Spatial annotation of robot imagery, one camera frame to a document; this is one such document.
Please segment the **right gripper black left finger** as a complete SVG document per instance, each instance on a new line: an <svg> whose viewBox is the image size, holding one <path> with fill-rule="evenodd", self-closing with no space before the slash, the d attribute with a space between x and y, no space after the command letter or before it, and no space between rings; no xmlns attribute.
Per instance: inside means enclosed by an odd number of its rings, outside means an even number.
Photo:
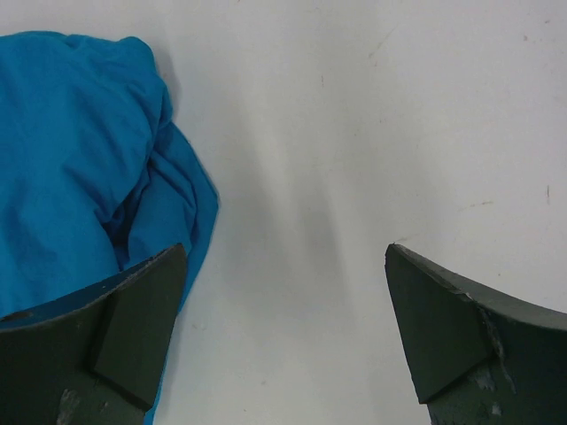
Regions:
<svg viewBox="0 0 567 425"><path fill-rule="evenodd" d="M3 424L141 424L154 407L187 271L181 244L1 319Z"/></svg>

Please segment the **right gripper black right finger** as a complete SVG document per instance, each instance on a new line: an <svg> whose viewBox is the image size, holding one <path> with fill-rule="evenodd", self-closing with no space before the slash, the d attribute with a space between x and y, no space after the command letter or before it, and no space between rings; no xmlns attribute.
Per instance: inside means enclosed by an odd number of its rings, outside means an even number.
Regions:
<svg viewBox="0 0 567 425"><path fill-rule="evenodd" d="M385 273L408 369L433 424L564 424L566 315L400 244Z"/></svg>

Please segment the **blue t shirt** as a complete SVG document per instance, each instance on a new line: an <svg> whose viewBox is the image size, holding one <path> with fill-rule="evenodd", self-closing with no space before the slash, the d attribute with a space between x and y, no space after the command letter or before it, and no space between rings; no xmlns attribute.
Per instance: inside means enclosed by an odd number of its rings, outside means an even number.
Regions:
<svg viewBox="0 0 567 425"><path fill-rule="evenodd" d="M45 31L2 37L3 316L177 243L191 287L218 207L147 44Z"/></svg>

